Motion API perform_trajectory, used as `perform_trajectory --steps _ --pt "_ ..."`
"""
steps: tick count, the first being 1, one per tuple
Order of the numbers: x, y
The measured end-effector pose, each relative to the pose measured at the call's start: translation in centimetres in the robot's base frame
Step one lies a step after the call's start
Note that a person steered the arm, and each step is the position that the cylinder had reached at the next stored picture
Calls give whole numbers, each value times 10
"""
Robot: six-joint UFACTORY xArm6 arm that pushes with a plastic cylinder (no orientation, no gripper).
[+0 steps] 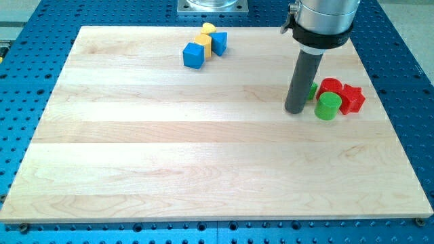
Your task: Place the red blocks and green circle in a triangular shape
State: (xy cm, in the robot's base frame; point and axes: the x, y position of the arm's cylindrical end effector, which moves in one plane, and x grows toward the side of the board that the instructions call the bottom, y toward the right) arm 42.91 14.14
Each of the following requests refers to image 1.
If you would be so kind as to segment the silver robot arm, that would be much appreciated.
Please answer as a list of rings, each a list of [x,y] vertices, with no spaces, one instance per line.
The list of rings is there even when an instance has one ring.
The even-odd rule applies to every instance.
[[[291,30],[303,52],[320,56],[349,40],[359,4],[360,0],[295,0],[288,5],[280,33]]]

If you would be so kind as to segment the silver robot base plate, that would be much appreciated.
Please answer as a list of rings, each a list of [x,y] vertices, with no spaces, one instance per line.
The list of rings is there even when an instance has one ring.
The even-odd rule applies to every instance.
[[[177,0],[177,12],[184,15],[249,12],[248,0]]]

